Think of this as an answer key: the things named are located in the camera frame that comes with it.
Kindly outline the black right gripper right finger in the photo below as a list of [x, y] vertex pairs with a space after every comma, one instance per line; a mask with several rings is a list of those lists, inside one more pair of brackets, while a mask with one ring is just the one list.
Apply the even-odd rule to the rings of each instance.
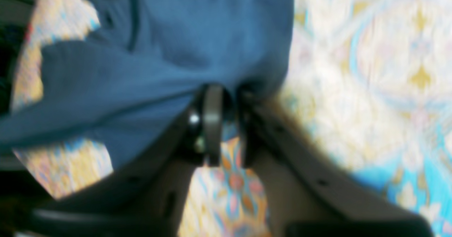
[[242, 165], [262, 181], [275, 237], [432, 237], [427, 221], [371, 192], [298, 138], [247, 89], [237, 94]]

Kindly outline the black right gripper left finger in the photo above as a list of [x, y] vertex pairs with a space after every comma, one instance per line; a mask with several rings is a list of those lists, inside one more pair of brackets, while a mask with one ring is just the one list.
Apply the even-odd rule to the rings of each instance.
[[35, 208], [30, 230], [47, 237], [175, 237], [192, 174], [221, 162], [223, 100], [220, 85], [202, 87], [132, 162]]

